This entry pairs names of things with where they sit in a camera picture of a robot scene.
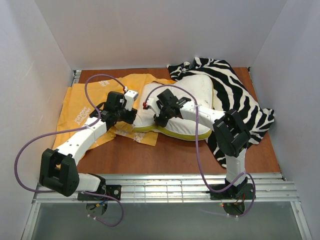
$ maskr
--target white pillow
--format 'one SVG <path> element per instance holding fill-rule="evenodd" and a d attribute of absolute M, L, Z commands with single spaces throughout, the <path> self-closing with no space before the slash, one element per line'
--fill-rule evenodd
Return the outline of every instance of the white pillow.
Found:
<path fill-rule="evenodd" d="M 140 98 L 137 115 L 133 123 L 133 131 L 154 131 L 163 133 L 174 138 L 194 141 L 196 138 L 196 123 L 194 121 L 173 117 L 168 121 L 165 127 L 161 127 L 155 124 L 154 112 L 151 109 L 143 109 L 143 102 L 145 101 L 147 95 L 151 92 L 151 90 L 160 85 L 160 83 L 152 82 L 144 86 Z M 207 75 L 197 74 L 192 76 L 186 76 L 182 80 L 174 83 L 173 85 L 179 86 L 191 93 L 195 97 L 199 105 L 201 104 L 204 107 L 210 109 L 212 108 L 213 84 L 211 79 Z M 190 98 L 190 96 L 184 91 L 170 86 L 164 86 L 155 90 L 150 95 L 150 98 L 157 99 L 157 95 L 162 93 L 165 89 L 170 89 L 173 95 L 175 95 L 178 99 L 182 97 Z M 207 139 L 210 136 L 211 132 L 212 131 L 210 128 L 199 124 L 199 140 Z"/>

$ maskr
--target pillow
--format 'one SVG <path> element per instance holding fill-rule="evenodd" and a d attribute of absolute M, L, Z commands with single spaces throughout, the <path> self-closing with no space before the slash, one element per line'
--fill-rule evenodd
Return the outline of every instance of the pillow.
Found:
<path fill-rule="evenodd" d="M 137 115 L 133 123 L 134 132 L 160 132 L 170 137 L 177 139 L 194 141 L 196 139 L 196 123 L 191 120 L 181 119 L 173 117 L 168 121 L 165 127 L 157 126 L 154 121 L 154 112 L 151 109 L 143 109 L 143 102 L 147 95 L 154 88 L 160 86 L 159 83 L 149 83 L 143 88 L 140 98 L 139 108 Z M 174 83 L 188 92 L 190 92 L 197 99 L 198 104 L 202 104 L 207 108 L 212 108 L 213 101 L 213 83 L 211 79 L 206 75 L 197 74 L 194 76 L 185 77 L 183 80 Z M 162 93 L 165 89 L 170 89 L 171 92 L 178 98 L 187 97 L 190 98 L 185 92 L 170 86 L 164 86 L 151 93 L 150 98 L 157 98 L 157 95 Z M 212 130 L 206 126 L 199 125 L 199 140 L 207 139 Z"/>
<path fill-rule="evenodd" d="M 251 134 L 249 147 L 260 143 L 275 121 L 274 110 L 260 108 L 225 60 L 195 57 L 192 64 L 186 61 L 180 65 L 168 65 L 167 68 L 175 81 L 183 81 L 190 76 L 209 76 L 214 86 L 213 108 L 220 111 L 234 109 L 239 112 Z M 214 132 L 207 144 L 215 159 L 226 167 L 225 155 L 219 150 Z"/>

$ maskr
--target white wall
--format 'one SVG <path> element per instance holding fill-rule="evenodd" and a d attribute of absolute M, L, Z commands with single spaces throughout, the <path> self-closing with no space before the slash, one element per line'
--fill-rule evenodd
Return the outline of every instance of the white wall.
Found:
<path fill-rule="evenodd" d="M 36 0 L 72 69 L 254 62 L 286 0 Z"/>
<path fill-rule="evenodd" d="M 294 180 L 313 239 L 320 239 L 320 0 L 288 0 L 252 67 L 272 144 Z"/>
<path fill-rule="evenodd" d="M 0 239 L 21 238 L 33 193 L 14 177 L 18 150 L 56 128 L 72 71 L 33 0 L 0 0 Z M 24 183 L 34 188 L 41 153 L 54 138 L 31 145 L 19 164 Z"/>

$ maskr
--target zebra print fabric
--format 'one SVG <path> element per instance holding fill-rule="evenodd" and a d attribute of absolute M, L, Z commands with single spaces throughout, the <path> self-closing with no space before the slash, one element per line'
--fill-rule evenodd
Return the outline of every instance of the zebra print fabric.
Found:
<path fill-rule="evenodd" d="M 260 108 L 225 60 L 196 57 L 192 64 L 186 61 L 180 65 L 168 65 L 167 68 L 175 81 L 196 74 L 209 76 L 213 82 L 213 108 L 220 111 L 234 109 L 239 112 L 251 134 L 249 147 L 260 143 L 275 121 L 274 110 Z M 207 144 L 215 159 L 226 167 L 225 155 L 219 150 L 214 132 L 208 138 Z"/>

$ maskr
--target brown wooden surface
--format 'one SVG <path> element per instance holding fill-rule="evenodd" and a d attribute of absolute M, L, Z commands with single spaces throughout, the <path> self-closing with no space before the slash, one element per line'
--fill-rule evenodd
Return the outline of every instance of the brown wooden surface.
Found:
<path fill-rule="evenodd" d="M 257 99 L 248 70 L 234 68 L 241 82 Z M 80 83 L 95 74 L 121 78 L 129 74 L 152 74 L 158 79 L 170 79 L 166 68 L 114 70 L 83 70 Z M 95 81 L 107 80 L 97 77 Z M 117 135 L 115 139 L 89 150 L 78 164 L 80 173 L 93 174 L 197 174 L 195 142 L 184 141 L 159 133 L 156 146 L 149 146 Z M 200 159 L 205 173 L 220 174 L 226 170 L 215 160 L 205 141 L 199 142 Z M 278 173 L 280 168 L 269 135 L 246 153 L 245 168 L 250 173 Z"/>

